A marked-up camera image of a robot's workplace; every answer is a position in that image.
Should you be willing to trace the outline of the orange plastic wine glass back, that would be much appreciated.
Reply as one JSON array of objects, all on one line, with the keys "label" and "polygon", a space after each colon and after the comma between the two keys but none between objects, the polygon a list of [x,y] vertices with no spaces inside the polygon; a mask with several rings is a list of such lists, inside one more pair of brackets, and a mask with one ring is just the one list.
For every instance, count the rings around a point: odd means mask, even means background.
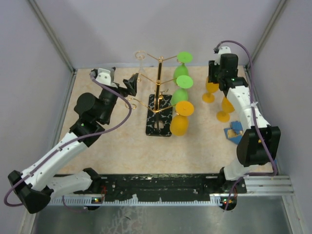
[{"label": "orange plastic wine glass back", "polygon": [[217,83],[209,82],[209,78],[206,80],[206,93],[202,95],[202,100],[206,103],[212,103],[215,100],[214,93],[219,89]]}]

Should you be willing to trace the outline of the orange plastic wine glass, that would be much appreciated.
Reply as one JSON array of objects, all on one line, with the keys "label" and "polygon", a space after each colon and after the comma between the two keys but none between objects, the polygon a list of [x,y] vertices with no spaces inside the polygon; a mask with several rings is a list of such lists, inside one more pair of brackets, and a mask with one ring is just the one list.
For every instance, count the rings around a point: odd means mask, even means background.
[{"label": "orange plastic wine glass", "polygon": [[230,113],[234,112],[235,108],[226,97],[221,102],[221,108],[222,110],[216,114],[216,118],[220,122],[228,122],[230,120]]},{"label": "orange plastic wine glass", "polygon": [[175,106],[176,116],[173,117],[170,131],[175,136],[183,136],[189,127],[188,117],[194,113],[194,106],[189,101],[180,101]]},{"label": "orange plastic wine glass", "polygon": [[209,78],[206,80],[206,93],[202,95],[202,100],[206,103],[212,103],[215,100],[214,93],[219,89],[217,83],[209,82]]}]

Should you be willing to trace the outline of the clear wine glass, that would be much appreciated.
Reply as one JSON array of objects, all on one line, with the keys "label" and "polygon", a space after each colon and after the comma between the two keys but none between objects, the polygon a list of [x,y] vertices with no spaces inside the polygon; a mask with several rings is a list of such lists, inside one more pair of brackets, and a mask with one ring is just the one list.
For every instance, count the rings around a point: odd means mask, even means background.
[{"label": "clear wine glass", "polygon": [[142,81],[141,78],[144,78],[146,76],[146,71],[145,71],[144,66],[143,66],[143,62],[145,60],[145,57],[146,57],[146,53],[144,51],[135,52],[135,58],[139,62],[139,71],[138,71],[139,75],[138,75],[138,79],[137,79],[138,82],[141,82]]}]

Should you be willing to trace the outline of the green plastic wine glass back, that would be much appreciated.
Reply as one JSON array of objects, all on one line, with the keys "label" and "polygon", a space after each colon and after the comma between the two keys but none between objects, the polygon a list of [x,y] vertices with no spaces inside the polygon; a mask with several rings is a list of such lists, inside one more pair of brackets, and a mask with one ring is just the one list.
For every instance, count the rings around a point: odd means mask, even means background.
[{"label": "green plastic wine glass back", "polygon": [[194,81],[188,75],[180,75],[176,79],[176,84],[178,86],[178,89],[175,90],[175,92],[172,95],[171,98],[172,106],[178,104],[180,101],[188,101],[189,99],[188,89],[190,89],[193,86]]}]

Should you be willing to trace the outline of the green plastic wine glass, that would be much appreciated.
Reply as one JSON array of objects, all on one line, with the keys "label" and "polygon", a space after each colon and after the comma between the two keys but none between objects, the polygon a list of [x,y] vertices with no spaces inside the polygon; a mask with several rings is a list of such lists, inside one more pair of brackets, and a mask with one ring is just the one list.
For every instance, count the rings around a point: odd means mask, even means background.
[{"label": "green plastic wine glass", "polygon": [[175,92],[172,95],[171,98],[172,106],[178,104],[180,101],[188,101],[189,99],[188,89],[190,89],[193,86],[194,81],[188,75],[180,75],[176,79],[176,84],[178,86],[178,89],[175,90]]},{"label": "green plastic wine glass", "polygon": [[176,67],[174,71],[173,78],[177,79],[182,75],[189,75],[188,68],[186,67],[186,63],[190,63],[193,60],[193,55],[189,52],[183,51],[177,55],[177,61],[180,63],[178,67]]}]

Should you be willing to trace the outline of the green plastic wine glass front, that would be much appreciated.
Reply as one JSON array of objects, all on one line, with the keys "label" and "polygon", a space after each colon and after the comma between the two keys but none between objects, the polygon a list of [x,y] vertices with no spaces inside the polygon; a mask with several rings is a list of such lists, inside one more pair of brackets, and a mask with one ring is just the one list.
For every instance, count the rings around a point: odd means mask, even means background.
[{"label": "green plastic wine glass front", "polygon": [[173,78],[177,79],[182,75],[189,75],[188,68],[186,67],[186,63],[190,63],[193,60],[193,55],[189,52],[183,51],[177,55],[177,61],[180,63],[178,67],[176,67],[174,71]]}]

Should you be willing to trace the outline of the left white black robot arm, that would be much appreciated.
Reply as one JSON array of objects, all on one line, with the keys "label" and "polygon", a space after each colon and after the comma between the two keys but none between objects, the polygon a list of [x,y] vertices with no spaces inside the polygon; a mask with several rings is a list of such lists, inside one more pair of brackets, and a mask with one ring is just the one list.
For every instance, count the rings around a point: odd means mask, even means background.
[{"label": "left white black robot arm", "polygon": [[111,114],[117,102],[121,99],[131,106],[128,96],[136,96],[138,74],[124,79],[124,87],[114,81],[115,68],[97,68],[90,72],[91,80],[102,88],[98,97],[91,93],[81,94],[76,102],[74,111],[78,120],[70,127],[69,132],[48,153],[36,163],[23,171],[12,171],[8,175],[11,190],[21,201],[21,205],[30,214],[43,210],[52,199],[72,193],[94,194],[101,189],[101,177],[92,168],[81,172],[56,177],[56,173],[76,157],[94,144],[102,134],[109,133],[116,127],[104,129],[110,123]]}]

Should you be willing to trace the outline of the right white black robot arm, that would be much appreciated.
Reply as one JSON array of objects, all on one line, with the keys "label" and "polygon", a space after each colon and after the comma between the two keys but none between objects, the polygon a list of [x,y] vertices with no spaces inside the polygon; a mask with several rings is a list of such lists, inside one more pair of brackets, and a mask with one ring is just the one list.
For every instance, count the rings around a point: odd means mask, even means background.
[{"label": "right white black robot arm", "polygon": [[244,77],[238,76],[238,56],[219,50],[216,60],[209,61],[208,81],[218,84],[225,99],[237,112],[243,136],[236,148],[236,159],[220,170],[218,188],[229,193],[235,181],[249,173],[255,166],[274,163],[281,131],[271,126],[253,101],[250,87]]}]

